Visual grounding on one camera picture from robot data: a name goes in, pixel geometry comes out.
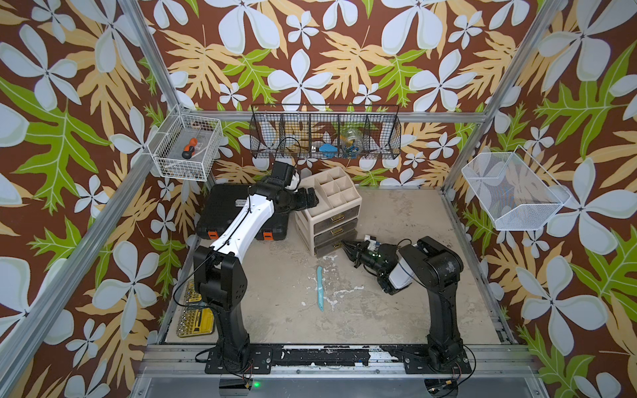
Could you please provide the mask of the beige plastic drawer organizer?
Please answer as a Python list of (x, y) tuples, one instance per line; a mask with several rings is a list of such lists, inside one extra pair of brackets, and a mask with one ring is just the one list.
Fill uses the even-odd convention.
[(338, 250), (342, 240), (355, 240), (362, 198), (351, 177), (340, 167), (301, 180), (315, 191), (318, 205), (295, 212), (295, 226), (311, 255), (323, 257)]

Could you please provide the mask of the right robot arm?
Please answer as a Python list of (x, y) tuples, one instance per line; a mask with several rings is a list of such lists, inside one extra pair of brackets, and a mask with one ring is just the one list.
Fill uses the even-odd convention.
[(464, 355), (456, 310), (456, 293), (464, 264), (453, 250), (430, 236), (417, 242), (410, 239), (397, 244), (366, 240), (344, 240), (341, 247), (356, 268), (372, 274), (382, 291), (396, 295), (411, 284), (426, 290), (431, 325), (426, 352), (427, 365), (441, 371), (454, 366)]

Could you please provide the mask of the black plastic tool case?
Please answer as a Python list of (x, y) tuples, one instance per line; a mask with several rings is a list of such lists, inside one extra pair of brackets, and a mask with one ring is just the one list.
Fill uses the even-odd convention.
[[(247, 184), (220, 184), (211, 188), (196, 234), (203, 240), (217, 240), (232, 224), (247, 203)], [(285, 240), (288, 214), (274, 214), (256, 235), (257, 240)]]

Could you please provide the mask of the orange black screwdriver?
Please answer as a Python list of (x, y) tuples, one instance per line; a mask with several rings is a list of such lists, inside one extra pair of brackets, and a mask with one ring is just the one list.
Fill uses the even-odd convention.
[(185, 146), (185, 148), (182, 151), (182, 158), (186, 160), (190, 160), (196, 152), (197, 144), (198, 144), (197, 139), (190, 139), (190, 141), (188, 142), (188, 144)]

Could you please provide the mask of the black mounting rail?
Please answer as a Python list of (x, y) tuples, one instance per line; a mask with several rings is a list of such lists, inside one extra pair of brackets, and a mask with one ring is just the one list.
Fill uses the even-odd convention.
[(461, 350), (454, 358), (435, 360), (426, 344), (389, 345), (284, 345), (251, 344), (247, 348), (244, 367), (222, 357), (220, 348), (209, 349), (205, 361), (207, 374), (266, 375), (276, 366), (300, 368), (371, 367), (376, 364), (398, 364), (407, 374), (451, 374), (467, 376), (474, 361)]

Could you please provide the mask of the blue item in basket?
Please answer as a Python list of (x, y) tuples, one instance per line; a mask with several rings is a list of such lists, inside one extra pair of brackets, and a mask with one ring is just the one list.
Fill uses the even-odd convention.
[(338, 155), (338, 148), (332, 144), (323, 144), (318, 151), (325, 159), (332, 159)]

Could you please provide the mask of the yellow screwdriver bit set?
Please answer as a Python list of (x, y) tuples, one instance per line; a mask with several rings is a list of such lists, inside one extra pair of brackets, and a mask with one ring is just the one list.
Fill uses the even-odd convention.
[(177, 324), (179, 338), (191, 338), (212, 334), (215, 330), (214, 314), (204, 305), (198, 293), (191, 293)]

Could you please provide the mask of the white mesh corner basket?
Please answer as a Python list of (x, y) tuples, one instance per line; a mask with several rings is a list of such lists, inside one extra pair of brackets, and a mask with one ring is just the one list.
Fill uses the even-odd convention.
[(512, 152), (484, 149), (461, 172), (499, 232), (542, 229), (571, 198), (569, 190), (521, 146)]

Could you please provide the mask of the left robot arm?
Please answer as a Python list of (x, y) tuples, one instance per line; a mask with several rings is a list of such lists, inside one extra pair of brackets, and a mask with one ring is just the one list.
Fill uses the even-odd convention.
[(248, 190), (242, 210), (228, 229), (196, 263), (194, 287), (212, 310), (218, 332), (217, 356), (227, 369), (238, 372), (249, 363), (250, 335), (243, 323), (241, 302), (248, 287), (242, 261), (250, 245), (273, 215), (307, 210), (318, 204), (313, 187), (291, 189), (285, 183), (259, 182)]

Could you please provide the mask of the blue fruit knife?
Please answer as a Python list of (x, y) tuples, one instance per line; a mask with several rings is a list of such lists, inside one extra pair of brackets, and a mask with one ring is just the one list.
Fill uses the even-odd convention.
[(316, 270), (316, 292), (317, 292), (317, 305), (321, 312), (324, 311), (324, 289), (323, 289), (323, 267), (318, 266)]

